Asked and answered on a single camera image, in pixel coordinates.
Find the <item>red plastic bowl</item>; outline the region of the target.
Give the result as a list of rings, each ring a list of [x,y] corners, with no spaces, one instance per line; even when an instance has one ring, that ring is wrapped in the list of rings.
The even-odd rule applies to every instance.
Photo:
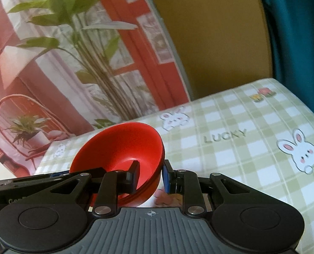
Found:
[[[111,126],[96,134],[78,151],[70,173],[103,168],[107,172],[127,171],[133,161],[140,163],[140,176],[134,194],[122,194],[120,206],[135,207],[148,200],[157,189],[165,150],[158,131],[139,122]]]

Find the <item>printed room backdrop tapestry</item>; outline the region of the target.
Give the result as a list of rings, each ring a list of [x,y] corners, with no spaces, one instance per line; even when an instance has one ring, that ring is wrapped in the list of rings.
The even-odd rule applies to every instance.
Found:
[[[0,0],[0,163],[34,174],[50,145],[187,103],[153,0]]]

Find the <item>teal curtain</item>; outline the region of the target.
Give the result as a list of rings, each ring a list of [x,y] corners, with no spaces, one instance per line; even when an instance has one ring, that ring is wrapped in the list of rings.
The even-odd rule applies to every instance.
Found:
[[[261,0],[272,72],[314,113],[314,0]]]

